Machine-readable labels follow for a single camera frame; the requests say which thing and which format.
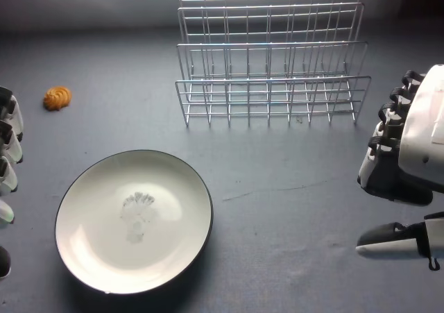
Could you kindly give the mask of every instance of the metal wire rack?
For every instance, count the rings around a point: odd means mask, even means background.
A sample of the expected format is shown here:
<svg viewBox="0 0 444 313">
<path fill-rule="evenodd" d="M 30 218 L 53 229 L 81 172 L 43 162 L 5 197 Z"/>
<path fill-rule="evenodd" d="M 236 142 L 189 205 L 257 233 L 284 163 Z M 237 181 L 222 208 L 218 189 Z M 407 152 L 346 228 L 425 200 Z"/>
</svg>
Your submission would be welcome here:
<svg viewBox="0 0 444 313">
<path fill-rule="evenodd" d="M 357 41 L 359 0 L 180 0 L 182 80 L 190 117 L 349 113 L 359 117 L 369 76 Z"/>
</svg>

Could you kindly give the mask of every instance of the metal wire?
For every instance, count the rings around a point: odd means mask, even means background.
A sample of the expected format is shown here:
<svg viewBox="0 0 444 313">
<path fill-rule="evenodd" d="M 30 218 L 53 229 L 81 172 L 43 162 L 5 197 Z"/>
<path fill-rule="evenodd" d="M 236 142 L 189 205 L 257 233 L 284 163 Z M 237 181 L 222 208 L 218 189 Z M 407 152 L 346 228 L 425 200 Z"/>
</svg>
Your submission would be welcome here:
<svg viewBox="0 0 444 313">
<path fill-rule="evenodd" d="M 180 0 L 183 117 L 359 117 L 360 0 Z"/>
</svg>

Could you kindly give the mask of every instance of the plate rim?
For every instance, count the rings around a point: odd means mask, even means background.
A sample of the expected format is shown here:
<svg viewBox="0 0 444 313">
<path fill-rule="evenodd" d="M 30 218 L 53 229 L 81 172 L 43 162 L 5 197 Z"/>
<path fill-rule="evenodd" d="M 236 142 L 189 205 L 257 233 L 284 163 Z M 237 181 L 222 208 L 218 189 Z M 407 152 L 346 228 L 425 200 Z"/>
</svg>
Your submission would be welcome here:
<svg viewBox="0 0 444 313">
<path fill-rule="evenodd" d="M 201 248 L 199 249 L 199 251 L 197 252 L 196 256 L 193 258 L 193 260 L 177 275 L 175 275 L 174 277 L 172 277 L 171 279 L 167 280 L 166 282 L 163 282 L 160 285 L 157 285 L 156 287 L 152 287 L 150 289 L 146 289 L 146 290 L 141 290 L 141 291 L 133 291 L 133 292 L 113 292 L 113 291 L 105 291 L 102 289 L 97 289 L 96 287 L 93 287 L 89 284 L 87 284 L 86 282 L 83 282 L 75 273 L 72 272 L 72 270 L 67 266 L 66 262 L 63 260 L 62 254 L 60 253 L 60 249 L 57 243 L 57 220 L 58 220 L 58 213 L 60 211 L 60 207 L 63 204 L 63 200 L 65 199 L 65 196 L 68 194 L 69 190 L 71 189 L 72 185 L 89 169 L 91 169 L 92 167 L 96 166 L 98 163 L 107 160 L 108 158 L 114 157 L 116 155 L 121 155 L 122 153 L 129 153 L 129 152 L 135 152 L 135 151 L 148 151 L 148 152 L 155 152 L 155 153 L 162 153 L 164 155 L 168 155 L 171 156 L 179 161 L 181 161 L 182 163 L 186 164 L 190 169 L 192 169 L 194 171 L 194 173 L 197 174 L 197 176 L 199 177 L 200 181 L 202 181 L 205 189 L 207 190 L 207 194 L 208 194 L 208 199 L 210 200 L 210 225 L 208 226 L 208 231 L 207 231 L 207 235 L 205 237 L 205 240 L 201 246 Z M 200 256 L 200 254 L 203 252 L 204 248 L 207 246 L 208 240 L 210 239 L 210 234 L 213 228 L 213 219 L 214 219 L 214 211 L 213 211 L 213 200 L 210 194 L 210 191 L 208 190 L 207 185 L 205 184 L 205 181 L 202 179 L 202 177 L 200 176 L 200 174 L 187 162 L 185 162 L 184 160 L 180 159 L 179 157 L 176 157 L 175 155 L 171 155 L 170 153 L 164 152 L 164 151 L 159 151 L 159 150 L 151 150 L 151 149 L 134 149 L 134 150 L 127 150 L 127 151 L 122 151 L 122 152 L 118 152 L 115 153 L 113 155 L 109 155 L 108 157 L 105 157 L 101 160 L 99 160 L 98 162 L 95 162 L 93 165 L 89 166 L 88 168 L 86 168 L 86 170 L 84 170 L 68 187 L 67 191 L 63 194 L 62 199 L 60 200 L 58 209 L 57 209 L 57 213 L 55 214 L 55 221 L 54 221 L 54 241 L 55 241 L 55 247 L 57 248 L 57 252 L 58 252 L 58 256 L 59 258 L 62 260 L 64 266 L 66 269 L 68 269 L 68 271 L 70 272 L 70 274 L 72 276 L 74 276 L 78 281 L 80 281 L 82 284 L 86 285 L 87 287 L 97 290 L 99 292 L 105 293 L 105 294 L 114 294 L 114 295 L 118 295 L 118 296 L 125 296 L 125 295 L 132 295 L 132 294 L 143 294 L 146 293 L 148 291 L 153 291 L 154 289 L 159 289 L 160 287 L 165 286 L 166 284 L 172 282 L 173 280 L 175 280 L 176 278 L 180 277 L 186 270 L 188 270 L 190 268 L 190 266 L 197 260 L 197 258 Z"/>
</svg>

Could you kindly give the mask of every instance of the silver wire rack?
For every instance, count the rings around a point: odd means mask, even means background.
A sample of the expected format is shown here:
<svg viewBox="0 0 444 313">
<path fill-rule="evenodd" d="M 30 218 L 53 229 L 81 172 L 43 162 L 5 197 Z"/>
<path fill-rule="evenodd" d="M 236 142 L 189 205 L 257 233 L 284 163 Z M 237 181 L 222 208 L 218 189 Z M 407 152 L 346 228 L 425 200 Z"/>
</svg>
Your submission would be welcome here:
<svg viewBox="0 0 444 313">
<path fill-rule="evenodd" d="M 180 0 L 182 80 L 191 117 L 271 117 L 349 113 L 359 117 L 369 76 L 357 41 L 359 0 Z"/>
</svg>

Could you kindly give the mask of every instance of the gray fabric surface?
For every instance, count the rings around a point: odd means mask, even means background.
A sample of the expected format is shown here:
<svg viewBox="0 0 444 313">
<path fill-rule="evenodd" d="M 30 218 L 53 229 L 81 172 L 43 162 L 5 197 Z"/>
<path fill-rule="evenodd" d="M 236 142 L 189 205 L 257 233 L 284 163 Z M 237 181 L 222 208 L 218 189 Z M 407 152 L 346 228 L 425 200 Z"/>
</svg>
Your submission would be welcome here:
<svg viewBox="0 0 444 313">
<path fill-rule="evenodd" d="M 0 282 L 0 312 L 441 312 L 444 272 L 427 260 L 370 261 L 355 253 L 373 226 L 421 221 L 426 208 L 367 195 L 356 182 L 377 111 L 408 69 L 443 63 L 434 23 L 366 24 L 364 73 L 372 85 L 357 126 L 337 116 L 312 125 L 193 120 L 185 128 L 174 88 L 178 31 L 3 37 L 0 83 L 24 115 L 19 189 L 5 196 L 16 223 L 0 229 L 12 273 Z M 72 103 L 47 112 L 48 88 Z M 179 279 L 151 293 L 105 296 L 76 281 L 58 257 L 54 221 L 83 170 L 131 149 L 188 162 L 214 202 L 204 253 Z"/>
</svg>

